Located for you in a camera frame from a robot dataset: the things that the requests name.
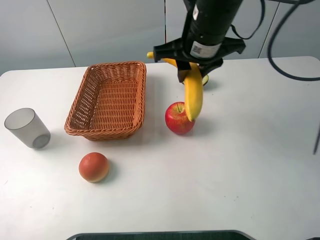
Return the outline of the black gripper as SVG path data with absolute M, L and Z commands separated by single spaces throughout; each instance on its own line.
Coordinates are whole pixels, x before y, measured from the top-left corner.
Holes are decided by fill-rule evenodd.
M 245 48 L 244 40 L 230 37 L 225 37 L 217 45 L 204 45 L 192 40 L 190 46 L 185 46 L 183 39 L 178 38 L 155 46 L 152 58 L 155 62 L 164 59 L 176 60 L 178 80 L 183 83 L 191 70 L 190 63 L 198 64 L 201 77 L 204 78 L 211 71 L 222 66 L 224 57 L 234 52 L 241 54 Z

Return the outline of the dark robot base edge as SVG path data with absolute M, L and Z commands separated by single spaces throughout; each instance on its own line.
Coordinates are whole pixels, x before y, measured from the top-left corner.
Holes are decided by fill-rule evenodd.
M 253 240 L 236 230 L 79 233 L 68 240 Z

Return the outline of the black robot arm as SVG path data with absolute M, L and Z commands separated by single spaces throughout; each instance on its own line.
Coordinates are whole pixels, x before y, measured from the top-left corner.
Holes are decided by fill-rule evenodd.
M 241 3 L 240 0 L 185 1 L 188 12 L 182 36 L 154 46 L 154 61 L 175 60 L 178 79 L 182 82 L 192 63 L 204 77 L 221 67 L 225 56 L 241 54 L 246 47 L 244 40 L 226 37 Z

